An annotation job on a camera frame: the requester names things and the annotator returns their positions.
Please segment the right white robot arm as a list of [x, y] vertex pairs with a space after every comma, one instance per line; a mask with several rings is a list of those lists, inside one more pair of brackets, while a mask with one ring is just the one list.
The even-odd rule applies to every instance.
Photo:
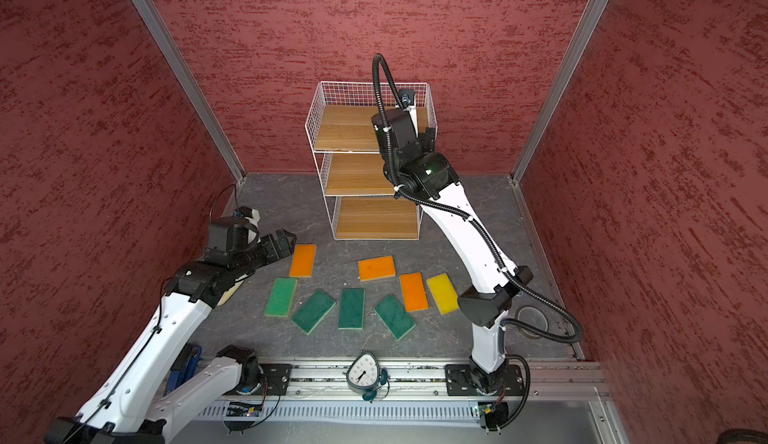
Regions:
[[459, 309], [472, 323], [470, 372], [473, 386], [489, 395], [509, 367], [504, 348], [504, 325], [518, 286], [532, 279], [528, 268], [517, 284], [503, 272], [516, 265], [501, 252], [468, 201], [460, 179], [447, 158], [434, 150], [435, 132], [419, 132], [409, 112], [389, 109], [371, 117], [384, 160], [384, 176], [398, 197], [421, 207], [437, 224], [464, 264], [471, 287], [457, 298]]

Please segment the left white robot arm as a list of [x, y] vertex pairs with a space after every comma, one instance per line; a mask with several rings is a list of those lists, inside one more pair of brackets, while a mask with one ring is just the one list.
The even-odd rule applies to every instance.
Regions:
[[284, 229], [262, 235], [259, 215], [240, 208], [208, 225], [203, 255], [164, 283], [154, 314], [114, 372], [73, 417], [59, 417], [46, 443], [168, 443], [220, 396], [265, 396], [268, 381], [254, 350], [229, 345], [166, 396], [156, 394], [195, 330], [223, 297], [256, 270], [294, 254]]

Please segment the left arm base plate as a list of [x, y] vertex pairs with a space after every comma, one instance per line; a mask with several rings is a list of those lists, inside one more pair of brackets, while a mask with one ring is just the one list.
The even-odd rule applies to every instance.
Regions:
[[293, 366], [291, 364], [252, 364], [242, 368], [233, 393], [240, 396], [283, 396], [287, 392]]

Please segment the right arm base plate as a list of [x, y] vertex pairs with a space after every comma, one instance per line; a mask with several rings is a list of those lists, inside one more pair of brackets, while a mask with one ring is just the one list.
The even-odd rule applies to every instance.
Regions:
[[446, 390], [451, 397], [522, 396], [524, 381], [519, 366], [504, 364], [494, 372], [486, 373], [474, 364], [448, 364], [444, 367]]

